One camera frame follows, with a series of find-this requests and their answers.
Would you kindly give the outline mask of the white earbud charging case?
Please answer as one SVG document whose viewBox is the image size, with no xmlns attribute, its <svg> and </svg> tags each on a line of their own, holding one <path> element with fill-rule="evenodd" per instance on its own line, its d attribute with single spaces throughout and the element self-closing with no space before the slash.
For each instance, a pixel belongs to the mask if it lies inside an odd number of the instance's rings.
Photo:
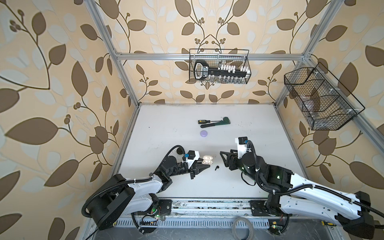
<svg viewBox="0 0 384 240">
<path fill-rule="evenodd" d="M 212 156 L 203 156 L 203 164 L 205 165 L 212 165 L 213 164 L 213 157 Z"/>
</svg>

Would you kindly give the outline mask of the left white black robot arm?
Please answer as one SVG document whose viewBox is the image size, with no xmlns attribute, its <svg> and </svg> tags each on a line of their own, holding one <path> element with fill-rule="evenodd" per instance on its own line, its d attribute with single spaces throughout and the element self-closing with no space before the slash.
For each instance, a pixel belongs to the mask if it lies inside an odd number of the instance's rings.
<svg viewBox="0 0 384 240">
<path fill-rule="evenodd" d="M 126 179 L 121 174 L 112 176 L 85 201 L 81 213 L 93 219 L 99 231 L 113 227 L 120 216 L 131 215 L 137 229 L 145 233 L 142 226 L 149 226 L 152 222 L 137 222 L 135 216 L 158 221 L 171 213 L 172 201 L 160 200 L 157 194 L 173 183 L 172 177 L 189 175 L 194 179 L 212 164 L 213 157 L 201 157 L 198 151 L 186 152 L 182 146 L 176 145 L 146 178 Z"/>
</svg>

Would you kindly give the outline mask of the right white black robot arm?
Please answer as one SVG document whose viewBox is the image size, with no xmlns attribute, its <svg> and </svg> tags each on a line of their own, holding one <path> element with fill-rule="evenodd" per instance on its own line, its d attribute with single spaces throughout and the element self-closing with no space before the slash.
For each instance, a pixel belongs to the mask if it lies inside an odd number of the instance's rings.
<svg viewBox="0 0 384 240">
<path fill-rule="evenodd" d="M 268 193 L 263 212 L 272 216 L 301 215 L 340 224 L 355 237 L 373 239 L 375 230 L 383 229 L 372 214 L 383 213 L 371 206 L 367 193 L 337 191 L 310 181 L 293 171 L 267 164 L 257 155 L 252 141 L 237 139 L 237 149 L 220 152 L 224 165 L 231 171 L 241 171 L 261 190 Z"/>
</svg>

